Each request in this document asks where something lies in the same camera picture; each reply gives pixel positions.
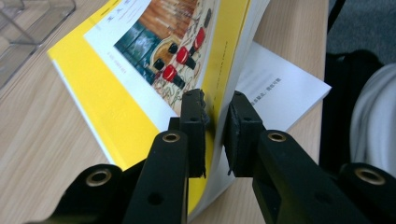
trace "book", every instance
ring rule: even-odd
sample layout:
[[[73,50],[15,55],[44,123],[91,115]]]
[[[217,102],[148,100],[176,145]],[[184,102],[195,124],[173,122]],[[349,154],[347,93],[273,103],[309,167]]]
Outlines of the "book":
[[[236,85],[267,130],[288,131],[331,87],[253,42]]]
[[[110,0],[49,50],[109,162],[145,159],[180,113],[205,93],[207,178],[190,179],[189,218],[233,181],[221,135],[228,103],[269,0]]]

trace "yellow book cover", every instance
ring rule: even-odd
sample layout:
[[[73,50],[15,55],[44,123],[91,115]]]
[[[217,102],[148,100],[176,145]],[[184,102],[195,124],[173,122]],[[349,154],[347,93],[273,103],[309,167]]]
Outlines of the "yellow book cover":
[[[207,178],[190,179],[190,214],[233,180],[221,152],[224,108],[268,2],[109,0],[49,50],[109,162],[122,170],[147,157],[155,135],[179,115],[183,92],[204,91]]]

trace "white cloth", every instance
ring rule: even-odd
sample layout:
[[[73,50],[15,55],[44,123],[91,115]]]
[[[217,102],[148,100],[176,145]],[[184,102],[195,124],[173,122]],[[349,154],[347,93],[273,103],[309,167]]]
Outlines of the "white cloth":
[[[396,63],[375,72],[361,90],[350,126],[352,162],[396,176]]]

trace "white paper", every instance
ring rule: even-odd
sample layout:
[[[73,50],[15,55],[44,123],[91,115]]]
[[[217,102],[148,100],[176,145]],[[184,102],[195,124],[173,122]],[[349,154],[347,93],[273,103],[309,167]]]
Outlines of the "white paper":
[[[267,130],[287,131],[330,86],[257,43],[250,47],[236,89],[246,95]]]

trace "wooden table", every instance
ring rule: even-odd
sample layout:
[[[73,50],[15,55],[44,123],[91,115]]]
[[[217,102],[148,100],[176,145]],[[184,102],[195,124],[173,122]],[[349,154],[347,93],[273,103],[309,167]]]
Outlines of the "wooden table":
[[[0,223],[48,217],[87,167],[106,163],[46,52],[106,0],[77,11],[0,90]],[[271,0],[255,40],[323,78],[328,1]],[[290,134],[318,160],[321,104]],[[237,179],[193,223],[263,223],[250,179]]]

